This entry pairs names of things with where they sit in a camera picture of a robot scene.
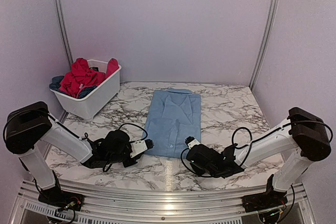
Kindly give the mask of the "left aluminium frame post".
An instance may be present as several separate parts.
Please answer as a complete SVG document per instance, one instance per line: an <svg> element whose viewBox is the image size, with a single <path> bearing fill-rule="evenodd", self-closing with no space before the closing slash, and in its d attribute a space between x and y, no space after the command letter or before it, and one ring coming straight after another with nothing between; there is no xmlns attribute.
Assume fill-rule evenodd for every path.
<svg viewBox="0 0 336 224"><path fill-rule="evenodd" d="M62 2L61 2L61 0L54 0L54 3L55 3L56 16L57 16L57 20L58 20L58 26L59 26L59 30L60 30L62 45L63 45L64 50L65 50L65 55L66 55L68 65L71 66L74 61L73 61L71 48L70 48L70 42L69 42L69 39L68 39L67 30L66 30L66 22L65 22L65 18L64 18Z"/></svg>

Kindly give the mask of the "aluminium frame post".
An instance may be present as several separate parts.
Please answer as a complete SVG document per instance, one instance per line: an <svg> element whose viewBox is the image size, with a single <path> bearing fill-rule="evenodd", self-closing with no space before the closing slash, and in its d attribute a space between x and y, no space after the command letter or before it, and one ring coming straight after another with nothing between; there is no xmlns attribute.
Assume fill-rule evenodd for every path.
<svg viewBox="0 0 336 224"><path fill-rule="evenodd" d="M64 50L65 50L65 55L66 55L68 65L71 66L74 61L73 61L71 48L70 48L70 42L69 42L69 39L68 39L67 30L66 30L66 22L65 22L65 18L64 18L62 2L61 2L61 0L54 0L54 3L55 3L56 16L57 16L57 20L58 20L58 26L59 26L59 30L60 30L62 45L63 45Z"/></svg>
<svg viewBox="0 0 336 224"><path fill-rule="evenodd" d="M249 88L251 89L251 91L254 90L257 84L257 80L261 72L263 61L266 56L266 51L267 51L267 47L269 43L269 37L271 35L272 28L274 26L278 3L279 3L279 0L270 0L264 33L263 33L262 40L260 43L256 63L255 63L255 66L254 66L254 69L253 69L253 72L250 78L250 82L249 82Z"/></svg>

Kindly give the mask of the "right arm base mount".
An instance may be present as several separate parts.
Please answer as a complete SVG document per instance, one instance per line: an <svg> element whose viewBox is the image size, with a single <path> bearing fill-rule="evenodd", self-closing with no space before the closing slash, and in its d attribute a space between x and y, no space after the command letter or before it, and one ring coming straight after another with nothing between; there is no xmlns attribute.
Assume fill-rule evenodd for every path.
<svg viewBox="0 0 336 224"><path fill-rule="evenodd" d="M278 207L288 202L286 193L259 193L243 196L242 206L245 212L260 211L268 208Z"/></svg>

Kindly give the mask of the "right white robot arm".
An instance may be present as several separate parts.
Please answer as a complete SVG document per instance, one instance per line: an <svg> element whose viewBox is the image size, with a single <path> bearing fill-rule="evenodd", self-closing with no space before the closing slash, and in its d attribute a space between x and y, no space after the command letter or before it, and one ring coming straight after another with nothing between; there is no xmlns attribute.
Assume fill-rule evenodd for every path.
<svg viewBox="0 0 336 224"><path fill-rule="evenodd" d="M232 142L221 153L189 136L185 140L186 159L199 177L228 178L265 158L291 150L281 169L269 177L269 188L260 195L260 203L271 207L312 163L331 154L332 139L331 127L321 118L294 107L288 117L271 130L257 138L251 137L250 142L242 146Z"/></svg>

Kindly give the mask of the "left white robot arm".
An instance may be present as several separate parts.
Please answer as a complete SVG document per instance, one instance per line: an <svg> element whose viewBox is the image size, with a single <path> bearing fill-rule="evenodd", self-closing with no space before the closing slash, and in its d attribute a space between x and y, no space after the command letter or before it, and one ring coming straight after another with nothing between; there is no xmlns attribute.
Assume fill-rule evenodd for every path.
<svg viewBox="0 0 336 224"><path fill-rule="evenodd" d="M57 187L56 174L49 168L37 142L44 141L67 153L82 166L107 172L112 164L129 167L146 151L144 140L131 141L126 132L117 129L96 141L80 137L55 119L45 102L36 102L7 117L3 139L7 149L17 155L35 178L45 196L54 205L66 202L66 193Z"/></svg>

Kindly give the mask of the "light blue button shirt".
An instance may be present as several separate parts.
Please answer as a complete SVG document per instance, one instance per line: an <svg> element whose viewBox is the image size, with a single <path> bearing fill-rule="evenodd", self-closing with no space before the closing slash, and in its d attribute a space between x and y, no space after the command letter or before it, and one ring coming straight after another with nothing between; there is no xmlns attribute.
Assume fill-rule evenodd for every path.
<svg viewBox="0 0 336 224"><path fill-rule="evenodd" d="M201 96L186 89L155 90L144 129L154 143L148 155L179 158L187 137L201 139Z"/></svg>

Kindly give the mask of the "dark blue garment in bin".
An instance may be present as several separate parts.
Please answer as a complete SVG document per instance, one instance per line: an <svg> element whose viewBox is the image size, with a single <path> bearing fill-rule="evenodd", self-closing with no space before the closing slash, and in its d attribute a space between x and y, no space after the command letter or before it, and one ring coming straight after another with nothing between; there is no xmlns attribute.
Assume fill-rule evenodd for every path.
<svg viewBox="0 0 336 224"><path fill-rule="evenodd" d="M49 85L49 89L50 90L54 90L57 91L59 93L62 94L66 94L68 95L66 92L61 91L60 90L60 83L63 80L64 76L56 76L53 77L51 80L51 84ZM82 99L84 97L86 97L89 93L91 93L97 86L90 86L90 87L84 87L84 88L80 88L79 92L77 93L77 95L75 96L76 99Z"/></svg>

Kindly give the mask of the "red garment in bin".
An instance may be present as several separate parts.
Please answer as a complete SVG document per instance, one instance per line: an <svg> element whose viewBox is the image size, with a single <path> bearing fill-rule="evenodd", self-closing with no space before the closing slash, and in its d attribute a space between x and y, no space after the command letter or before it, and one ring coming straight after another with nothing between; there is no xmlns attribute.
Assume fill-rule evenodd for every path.
<svg viewBox="0 0 336 224"><path fill-rule="evenodd" d="M70 97L75 98L80 88L90 86L98 87L118 69L118 61L114 58L108 62L105 72L90 67L86 59L79 58L71 65L71 71L64 75L60 83L60 90L66 92Z"/></svg>

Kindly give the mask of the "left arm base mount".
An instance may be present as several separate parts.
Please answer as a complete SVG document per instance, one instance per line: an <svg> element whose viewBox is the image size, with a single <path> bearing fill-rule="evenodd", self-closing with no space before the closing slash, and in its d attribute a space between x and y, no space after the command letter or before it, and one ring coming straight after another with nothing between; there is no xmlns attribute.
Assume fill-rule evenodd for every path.
<svg viewBox="0 0 336 224"><path fill-rule="evenodd" d="M68 191L62 191L62 194L60 196L50 196L49 198L46 198L42 194L39 194L38 201L62 209L64 209L67 205L73 202L74 205L69 206L68 209L80 211L84 201L84 195Z"/></svg>

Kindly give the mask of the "right aluminium frame post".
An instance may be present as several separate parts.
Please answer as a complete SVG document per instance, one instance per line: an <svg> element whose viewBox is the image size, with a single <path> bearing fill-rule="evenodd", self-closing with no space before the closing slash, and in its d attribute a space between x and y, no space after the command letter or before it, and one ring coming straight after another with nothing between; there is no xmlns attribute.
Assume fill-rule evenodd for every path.
<svg viewBox="0 0 336 224"><path fill-rule="evenodd" d="M249 88L251 89L251 91L254 90L257 84L257 80L261 72L263 61L266 56L266 51L267 51L267 47L269 43L269 37L271 35L272 28L274 26L278 3L279 3L279 0L270 0L264 33L263 33L262 40L260 43L256 63L255 63L255 66L254 66L254 69L253 69L253 72L250 78L250 82L249 82Z"/></svg>

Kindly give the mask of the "front aluminium rail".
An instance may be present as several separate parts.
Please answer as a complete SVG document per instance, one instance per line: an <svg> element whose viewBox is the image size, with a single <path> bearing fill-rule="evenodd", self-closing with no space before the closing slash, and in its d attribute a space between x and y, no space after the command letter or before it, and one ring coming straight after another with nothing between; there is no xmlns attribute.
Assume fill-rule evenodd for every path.
<svg viewBox="0 0 336 224"><path fill-rule="evenodd" d="M84 196L73 223L261 223L273 209L245 212L242 196L260 193L266 186L214 191L149 191L110 188L60 179L66 191ZM295 204L281 223L317 223L302 183L293 186ZM288 192L289 211L293 193ZM48 223L49 218L70 221L72 212L55 216L57 207L38 202L33 182L24 180L8 223Z"/></svg>

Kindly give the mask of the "white plastic laundry bin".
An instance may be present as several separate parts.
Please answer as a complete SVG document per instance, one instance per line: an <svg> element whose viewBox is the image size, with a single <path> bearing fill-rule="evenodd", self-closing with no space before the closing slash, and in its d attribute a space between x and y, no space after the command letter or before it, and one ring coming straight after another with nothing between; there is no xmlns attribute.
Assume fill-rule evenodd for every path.
<svg viewBox="0 0 336 224"><path fill-rule="evenodd" d="M105 72L107 69L108 62L94 59L88 59L87 61L90 67L94 67L101 72ZM51 91L66 112L85 120L91 120L119 92L121 69L122 67L119 65L119 69L114 74L82 99L76 99L54 90Z"/></svg>

